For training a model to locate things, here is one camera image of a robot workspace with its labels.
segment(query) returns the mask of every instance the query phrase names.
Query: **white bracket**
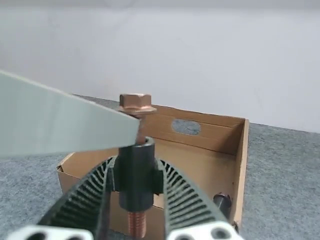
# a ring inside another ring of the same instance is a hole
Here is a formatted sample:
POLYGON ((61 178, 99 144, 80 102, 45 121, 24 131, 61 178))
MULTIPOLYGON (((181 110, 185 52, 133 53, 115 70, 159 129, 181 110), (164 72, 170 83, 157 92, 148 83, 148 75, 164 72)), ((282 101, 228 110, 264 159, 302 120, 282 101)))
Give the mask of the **white bracket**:
POLYGON ((28 225, 12 232, 6 240, 94 240, 94 237, 83 229, 28 225))

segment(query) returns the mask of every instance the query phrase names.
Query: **cardboard box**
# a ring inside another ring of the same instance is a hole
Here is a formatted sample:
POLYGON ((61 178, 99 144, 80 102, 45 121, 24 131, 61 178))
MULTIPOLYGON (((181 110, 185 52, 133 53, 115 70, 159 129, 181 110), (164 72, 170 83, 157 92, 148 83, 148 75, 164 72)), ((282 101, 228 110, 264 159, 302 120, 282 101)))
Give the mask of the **cardboard box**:
MULTIPOLYGON (((155 106, 157 113, 146 119, 145 133, 155 140, 155 155, 174 164, 194 181, 211 199, 219 192, 232 198, 229 221, 240 227, 247 165, 249 121, 155 106), (173 130, 174 120, 199 124, 198 135, 173 130)), ((57 167, 63 192, 66 192, 93 167, 117 155, 118 149, 74 152, 57 167)), ((111 196, 110 228, 128 234, 127 213, 118 204, 118 194, 111 196)), ((163 197, 154 196, 154 205, 146 213, 147 240, 164 239, 163 197)))

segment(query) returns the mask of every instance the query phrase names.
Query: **dark cylindrical object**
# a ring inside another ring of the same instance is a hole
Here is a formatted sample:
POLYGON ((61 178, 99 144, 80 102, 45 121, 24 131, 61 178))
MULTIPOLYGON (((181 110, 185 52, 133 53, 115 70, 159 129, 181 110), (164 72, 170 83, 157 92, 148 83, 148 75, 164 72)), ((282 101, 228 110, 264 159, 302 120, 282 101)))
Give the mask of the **dark cylindrical object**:
POLYGON ((228 194, 222 192, 214 195, 213 202, 218 207, 218 209, 223 213, 223 215, 228 219, 230 214, 230 208, 232 205, 231 198, 228 194))
POLYGON ((145 144, 119 148, 119 205, 131 213, 143 212, 154 204, 152 173, 156 166, 155 142, 146 137, 145 144))

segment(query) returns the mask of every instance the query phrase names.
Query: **bolt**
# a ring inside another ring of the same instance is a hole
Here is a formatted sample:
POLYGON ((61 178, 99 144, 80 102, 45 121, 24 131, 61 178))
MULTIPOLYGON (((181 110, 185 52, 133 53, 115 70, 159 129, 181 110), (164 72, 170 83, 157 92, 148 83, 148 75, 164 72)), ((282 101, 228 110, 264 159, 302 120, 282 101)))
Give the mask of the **bolt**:
MULTIPOLYGON (((146 115, 153 114, 157 111, 151 105, 151 95, 149 94, 121 94, 119 111, 132 117, 140 119, 136 144, 143 145, 146 142, 146 136, 143 133, 143 127, 146 122, 146 115)), ((135 239, 142 239, 146 235, 147 222, 146 213, 128 212, 129 234, 135 239)))
POLYGON ((143 133, 143 127, 146 122, 146 115, 153 114, 157 111, 157 109, 151 105, 151 95, 140 93, 121 94, 119 111, 140 119, 136 144, 144 144, 146 142, 146 136, 143 133))

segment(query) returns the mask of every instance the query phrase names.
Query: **gray carpet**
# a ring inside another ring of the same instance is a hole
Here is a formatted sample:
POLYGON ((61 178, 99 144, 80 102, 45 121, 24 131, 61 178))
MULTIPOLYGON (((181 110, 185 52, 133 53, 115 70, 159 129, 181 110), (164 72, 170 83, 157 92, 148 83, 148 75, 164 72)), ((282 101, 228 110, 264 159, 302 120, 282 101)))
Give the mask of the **gray carpet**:
MULTIPOLYGON (((109 107, 117 103, 93 99, 109 107)), ((250 124, 241 235, 246 240, 320 236, 320 134, 250 124)), ((0 238, 36 223, 61 196, 64 155, 0 160, 0 238)), ((110 239, 129 239, 111 233, 110 239)))

